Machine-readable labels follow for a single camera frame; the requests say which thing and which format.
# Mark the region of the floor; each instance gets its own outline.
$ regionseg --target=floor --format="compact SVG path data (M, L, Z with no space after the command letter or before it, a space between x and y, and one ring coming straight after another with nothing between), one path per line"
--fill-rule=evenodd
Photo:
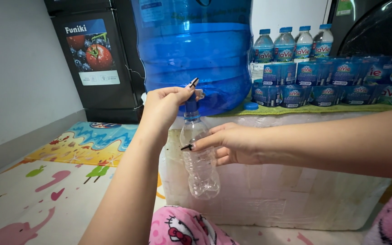
M79 123L38 151L0 170L0 242L77 244L135 129ZM159 179L155 210L164 205ZM360 231L229 225L221 228L242 245L358 245L381 207L376 207ZM18 236L19 230L28 232Z

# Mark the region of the black nail art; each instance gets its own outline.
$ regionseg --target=black nail art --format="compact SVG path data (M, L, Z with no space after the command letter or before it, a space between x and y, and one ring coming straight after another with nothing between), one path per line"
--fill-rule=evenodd
M188 150L193 150L192 149L193 145L188 145L186 147L181 148L182 151L188 151Z
M193 79L193 81L190 82L190 87L196 86L195 84L199 82L199 78Z

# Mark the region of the bottle cap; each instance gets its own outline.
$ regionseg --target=bottle cap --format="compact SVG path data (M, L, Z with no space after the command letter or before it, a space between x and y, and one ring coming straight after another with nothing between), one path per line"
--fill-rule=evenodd
M323 25L320 25L320 30L330 29L331 27L332 27L332 24L323 24Z
M243 108L248 111L258 110L258 104L253 102L244 103Z
M311 26L301 26L299 27L299 31L309 31L311 30Z
M270 34L270 29L261 29L260 30L260 35L261 34Z
M282 27L281 29L279 29L279 33L287 33L291 31L293 31L292 27Z
M196 93L186 101L186 113L193 113L199 109L199 103L196 102Z

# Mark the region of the white wrapped package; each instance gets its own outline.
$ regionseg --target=white wrapped package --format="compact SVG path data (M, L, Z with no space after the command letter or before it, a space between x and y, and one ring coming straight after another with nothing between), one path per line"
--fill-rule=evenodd
M351 118L362 113L292 113L202 120L208 127L227 122L269 127ZM260 225L316 230L356 230L367 221L390 179L290 167L230 164L218 167L221 190L209 201L195 199L188 185L177 118L160 156L159 173L168 205L194 209L218 225Z

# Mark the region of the white wall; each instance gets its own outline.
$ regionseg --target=white wall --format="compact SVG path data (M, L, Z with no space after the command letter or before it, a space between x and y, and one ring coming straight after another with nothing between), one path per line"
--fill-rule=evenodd
M43 0L0 0L0 144L79 110Z
M330 5L331 0L253 0L253 41L260 29L271 29L270 37L275 41L281 27L293 27L291 34L295 37L300 26L311 26L311 36L315 36L319 26L327 22L325 13Z

